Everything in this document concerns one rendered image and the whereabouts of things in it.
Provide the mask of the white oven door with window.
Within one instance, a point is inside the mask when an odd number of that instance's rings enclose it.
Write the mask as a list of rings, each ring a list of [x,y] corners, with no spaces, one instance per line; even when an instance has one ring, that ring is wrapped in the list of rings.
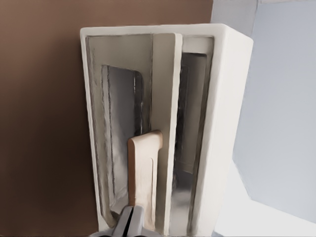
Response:
[[[128,204],[128,139],[162,132],[155,229],[169,232],[183,38],[176,33],[81,33],[98,230]]]

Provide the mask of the white oven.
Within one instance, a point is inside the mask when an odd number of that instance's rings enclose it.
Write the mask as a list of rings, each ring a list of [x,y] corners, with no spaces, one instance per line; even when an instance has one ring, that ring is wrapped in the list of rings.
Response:
[[[163,235],[143,225],[141,236],[212,235],[224,199],[253,40],[224,24],[82,29],[92,35],[182,36],[169,232]]]

